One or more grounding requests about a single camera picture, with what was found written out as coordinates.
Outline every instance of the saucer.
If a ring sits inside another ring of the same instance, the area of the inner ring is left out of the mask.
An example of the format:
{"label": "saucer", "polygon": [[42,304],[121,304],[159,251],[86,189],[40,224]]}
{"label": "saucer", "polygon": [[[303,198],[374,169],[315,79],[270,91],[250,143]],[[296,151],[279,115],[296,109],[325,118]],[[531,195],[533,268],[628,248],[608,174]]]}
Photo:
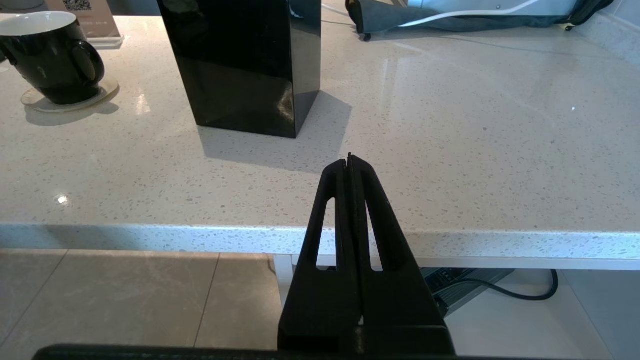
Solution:
{"label": "saucer", "polygon": [[100,91],[96,96],[75,104],[54,104],[34,88],[31,88],[26,93],[24,93],[21,101],[25,106],[43,113],[66,113],[68,111],[86,109],[92,105],[95,105],[107,96],[111,95],[119,87],[118,80],[116,80],[116,78],[114,78],[113,76],[105,76],[98,85],[100,86]]}

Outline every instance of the black cable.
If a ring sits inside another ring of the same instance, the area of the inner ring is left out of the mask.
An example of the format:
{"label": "black cable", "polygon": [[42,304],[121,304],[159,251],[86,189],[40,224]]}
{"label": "black cable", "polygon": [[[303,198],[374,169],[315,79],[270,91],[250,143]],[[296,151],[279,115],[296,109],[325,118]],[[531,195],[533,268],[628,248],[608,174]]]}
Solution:
{"label": "black cable", "polygon": [[542,300],[547,300],[550,299],[552,296],[554,296],[556,294],[556,292],[558,291],[558,272],[555,270],[551,270],[551,278],[552,278],[552,284],[551,284],[551,288],[549,288],[549,291],[547,291],[545,294],[542,295],[522,295],[522,294],[518,294],[518,293],[513,293],[509,290],[503,289],[500,286],[496,286],[490,282],[486,282],[483,280],[478,280],[478,279],[460,279],[460,280],[455,280],[454,282],[450,283],[449,285],[445,286],[444,288],[436,291],[433,293],[433,296],[436,296],[438,294],[440,294],[441,292],[456,286],[456,285],[460,285],[460,284],[468,284],[468,283],[473,283],[473,284],[480,284],[482,286],[486,286],[487,288],[491,289],[491,290],[495,290],[499,293],[503,293],[507,296],[510,297],[514,297],[516,299],[520,299],[520,300],[528,300],[528,301],[542,301]]}

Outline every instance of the mug handle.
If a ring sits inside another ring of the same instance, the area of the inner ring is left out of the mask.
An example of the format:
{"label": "mug handle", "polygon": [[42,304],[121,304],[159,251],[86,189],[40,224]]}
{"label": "mug handle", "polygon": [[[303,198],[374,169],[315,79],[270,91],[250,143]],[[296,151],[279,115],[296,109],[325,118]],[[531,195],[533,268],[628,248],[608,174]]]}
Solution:
{"label": "mug handle", "polygon": [[[72,51],[75,48],[82,50],[87,55],[87,57],[89,57],[89,61],[93,65],[93,69],[95,71],[95,79],[87,79],[87,82],[89,85],[96,85],[104,77],[104,63],[102,62],[100,54],[98,54],[98,52],[91,44],[84,40],[74,40],[72,44]],[[74,64],[76,65],[76,69],[78,70],[78,72],[80,74],[84,74],[82,68],[80,67],[80,65],[78,65],[75,58],[73,56],[72,58],[74,59]]]}

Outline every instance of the black mug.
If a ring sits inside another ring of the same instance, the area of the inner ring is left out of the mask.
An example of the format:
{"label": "black mug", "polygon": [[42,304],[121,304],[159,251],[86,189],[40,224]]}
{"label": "black mug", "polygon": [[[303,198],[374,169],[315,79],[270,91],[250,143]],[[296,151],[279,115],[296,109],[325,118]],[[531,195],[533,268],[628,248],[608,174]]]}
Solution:
{"label": "black mug", "polygon": [[54,104],[75,104],[100,91],[104,64],[72,13],[37,12],[0,21],[0,51]]}

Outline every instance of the qr code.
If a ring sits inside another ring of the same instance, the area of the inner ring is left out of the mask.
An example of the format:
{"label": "qr code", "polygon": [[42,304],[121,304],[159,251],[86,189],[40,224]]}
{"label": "qr code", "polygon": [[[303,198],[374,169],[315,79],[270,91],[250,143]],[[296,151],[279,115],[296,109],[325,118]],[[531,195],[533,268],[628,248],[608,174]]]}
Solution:
{"label": "qr code", "polygon": [[65,8],[70,12],[87,12],[91,11],[91,2],[89,0],[64,0]]}

